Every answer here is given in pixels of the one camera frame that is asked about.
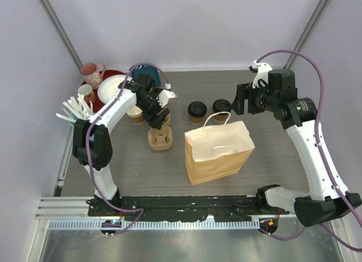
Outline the black coffee lid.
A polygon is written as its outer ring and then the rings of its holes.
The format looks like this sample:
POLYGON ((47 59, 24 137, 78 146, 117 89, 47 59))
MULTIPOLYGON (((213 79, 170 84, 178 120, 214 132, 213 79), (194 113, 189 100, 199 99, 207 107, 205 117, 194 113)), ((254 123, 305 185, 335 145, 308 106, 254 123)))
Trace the black coffee lid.
POLYGON ((202 118, 207 113, 207 106, 201 101, 193 101, 188 105, 188 114, 193 118, 202 118))
POLYGON ((226 99, 217 99, 212 104, 212 109, 214 113, 219 112, 230 112, 231 111, 231 103, 226 99))

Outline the brown paper cup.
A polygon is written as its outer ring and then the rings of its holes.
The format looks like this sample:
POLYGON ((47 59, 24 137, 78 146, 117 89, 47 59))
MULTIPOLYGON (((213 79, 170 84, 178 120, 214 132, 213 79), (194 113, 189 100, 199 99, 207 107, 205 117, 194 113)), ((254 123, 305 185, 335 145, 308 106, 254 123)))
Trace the brown paper cup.
POLYGON ((205 118, 204 116, 202 116, 202 117, 193 117, 193 116, 189 115, 190 121, 193 124, 196 124, 196 125, 203 123, 204 118, 205 118))
POLYGON ((216 122, 221 123, 221 122, 226 121, 228 119, 229 115, 230 115, 229 112, 219 112, 219 113, 215 113, 213 118, 216 122))

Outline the brown paper bag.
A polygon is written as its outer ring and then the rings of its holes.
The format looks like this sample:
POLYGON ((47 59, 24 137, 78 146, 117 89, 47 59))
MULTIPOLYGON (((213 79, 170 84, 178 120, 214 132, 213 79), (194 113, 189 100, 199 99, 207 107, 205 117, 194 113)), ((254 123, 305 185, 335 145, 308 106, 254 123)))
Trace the brown paper bag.
POLYGON ((193 186, 238 173, 255 149, 244 122, 228 123, 231 113, 221 123, 213 117, 184 133, 184 163, 193 186))

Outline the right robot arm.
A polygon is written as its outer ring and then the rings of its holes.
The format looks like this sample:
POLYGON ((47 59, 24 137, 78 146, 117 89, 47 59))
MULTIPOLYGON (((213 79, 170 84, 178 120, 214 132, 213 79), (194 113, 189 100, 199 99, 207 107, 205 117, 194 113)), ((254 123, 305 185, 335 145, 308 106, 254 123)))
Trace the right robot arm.
POLYGON ((251 68, 254 81, 238 84, 231 108, 237 115, 244 111, 273 113, 292 140, 307 176, 309 192, 287 190, 277 184, 257 190, 256 209, 263 214, 275 207, 296 214, 306 227, 341 218, 361 206, 358 193, 349 192, 341 180, 324 144, 317 108, 310 98, 299 98, 295 74, 288 69, 269 66, 251 68))

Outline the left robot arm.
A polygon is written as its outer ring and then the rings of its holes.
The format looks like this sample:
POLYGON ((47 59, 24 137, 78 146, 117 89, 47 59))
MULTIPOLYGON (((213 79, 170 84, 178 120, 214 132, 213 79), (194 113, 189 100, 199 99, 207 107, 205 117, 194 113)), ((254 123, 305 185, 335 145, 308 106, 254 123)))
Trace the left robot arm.
POLYGON ((153 83, 153 77, 148 74, 140 74, 137 79, 125 76, 115 95, 97 113, 74 123, 72 155, 88 172, 95 196, 103 199, 101 210, 108 216, 120 211, 119 190, 110 170, 113 128, 136 106, 141 109, 147 124, 159 130, 170 112, 167 104, 176 99, 170 84, 155 88, 153 83))

